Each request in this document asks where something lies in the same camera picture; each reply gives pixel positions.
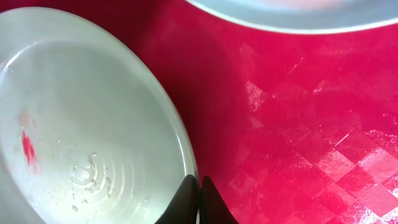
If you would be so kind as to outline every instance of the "red stain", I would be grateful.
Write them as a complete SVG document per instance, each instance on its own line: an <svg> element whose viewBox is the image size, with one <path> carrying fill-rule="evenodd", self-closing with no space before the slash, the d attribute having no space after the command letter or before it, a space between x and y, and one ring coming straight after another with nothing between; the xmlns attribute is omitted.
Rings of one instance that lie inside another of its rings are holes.
<svg viewBox="0 0 398 224"><path fill-rule="evenodd" d="M36 165L37 159L35 154L35 149L30 142L29 137L26 135L25 131L22 131L22 145L24 146L24 153L28 165Z"/></svg>

